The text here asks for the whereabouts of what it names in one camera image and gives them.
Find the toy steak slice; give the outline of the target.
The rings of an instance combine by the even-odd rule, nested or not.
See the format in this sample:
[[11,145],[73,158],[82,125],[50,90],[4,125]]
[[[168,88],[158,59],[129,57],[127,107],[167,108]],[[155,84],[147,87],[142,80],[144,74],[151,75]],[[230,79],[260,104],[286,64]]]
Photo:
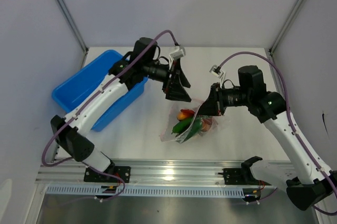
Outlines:
[[213,125],[213,120],[208,120],[208,119],[203,120],[201,132],[203,133],[208,132],[211,129],[212,125]]

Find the green toy cucumber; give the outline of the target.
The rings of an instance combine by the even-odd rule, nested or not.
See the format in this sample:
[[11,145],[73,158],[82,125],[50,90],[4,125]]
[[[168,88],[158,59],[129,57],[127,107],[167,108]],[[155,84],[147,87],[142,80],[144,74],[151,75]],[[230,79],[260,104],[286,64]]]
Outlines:
[[179,121],[173,128],[172,128],[172,133],[173,134],[181,134],[184,131],[186,131],[191,122],[192,122],[193,118],[189,117],[189,118],[185,118],[184,120]]

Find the clear pink-dotted zip bag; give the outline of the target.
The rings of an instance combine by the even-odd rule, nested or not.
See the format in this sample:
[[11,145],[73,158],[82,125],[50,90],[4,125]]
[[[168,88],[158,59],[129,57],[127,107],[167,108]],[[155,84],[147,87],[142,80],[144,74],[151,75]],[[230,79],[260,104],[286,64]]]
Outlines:
[[197,135],[195,135],[194,137],[192,137],[189,140],[194,140],[194,139],[197,139],[197,138],[200,138],[200,137],[204,137],[205,135],[213,134],[213,133],[218,132],[221,129],[224,129],[225,127],[227,127],[230,120],[225,116],[216,117],[216,116],[199,116],[199,115],[197,115],[197,111],[202,104],[203,104],[203,100],[200,100],[200,99],[193,99],[190,103],[186,103],[186,102],[182,102],[182,101],[175,101],[173,103],[173,105],[171,106],[171,109],[169,111],[168,120],[167,120],[167,123],[166,123],[166,128],[160,134],[160,140],[162,142],[169,142],[169,141],[176,142],[175,140],[176,140],[177,136],[180,135],[180,134],[173,134],[172,128],[180,121],[180,120],[177,119],[177,115],[180,113],[181,109],[191,109],[191,110],[195,111],[194,116],[189,116],[189,117],[193,118],[189,128],[193,125],[193,122],[196,119],[200,119],[201,121],[203,121],[205,119],[213,120],[213,125],[208,132],[203,133],[203,132],[200,131]]

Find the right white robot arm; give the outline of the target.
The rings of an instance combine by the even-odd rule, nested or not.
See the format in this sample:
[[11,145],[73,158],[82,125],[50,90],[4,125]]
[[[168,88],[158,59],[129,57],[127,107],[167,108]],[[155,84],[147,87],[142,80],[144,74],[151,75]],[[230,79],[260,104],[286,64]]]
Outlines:
[[299,127],[290,122],[293,115],[287,111],[285,99],[266,90],[263,73],[257,66],[239,68],[238,77],[239,86],[232,88],[212,84],[198,115],[222,116],[228,107],[247,107],[277,139],[295,169],[291,174],[255,156],[241,163],[241,179],[247,184],[260,180],[277,187],[300,210],[331,195],[336,189],[336,171],[318,156]]

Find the yellow toy mango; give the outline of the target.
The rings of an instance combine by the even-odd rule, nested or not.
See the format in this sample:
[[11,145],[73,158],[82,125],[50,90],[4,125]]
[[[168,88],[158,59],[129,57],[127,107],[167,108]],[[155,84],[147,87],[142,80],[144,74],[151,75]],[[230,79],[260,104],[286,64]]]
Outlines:
[[188,117],[189,117],[189,115],[186,114],[186,113],[184,113],[184,112],[180,112],[180,113],[177,115],[177,119],[178,119],[178,120],[184,120],[184,119],[186,119],[186,118],[188,118]]

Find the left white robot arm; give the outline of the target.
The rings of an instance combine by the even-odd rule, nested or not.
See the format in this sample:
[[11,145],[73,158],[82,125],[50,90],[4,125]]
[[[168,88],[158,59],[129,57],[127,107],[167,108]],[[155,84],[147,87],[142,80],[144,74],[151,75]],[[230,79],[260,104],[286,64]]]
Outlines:
[[136,85],[145,78],[162,83],[167,100],[192,100],[186,91],[191,85],[181,68],[181,58],[186,55],[185,48],[175,44],[167,64],[154,58],[159,51],[156,40],[140,38],[132,51],[112,65],[100,84],[80,105],[63,118],[54,116],[51,120],[53,139],[72,159],[93,169],[103,182],[114,177],[114,163],[86,135],[110,107],[116,107],[129,98]]

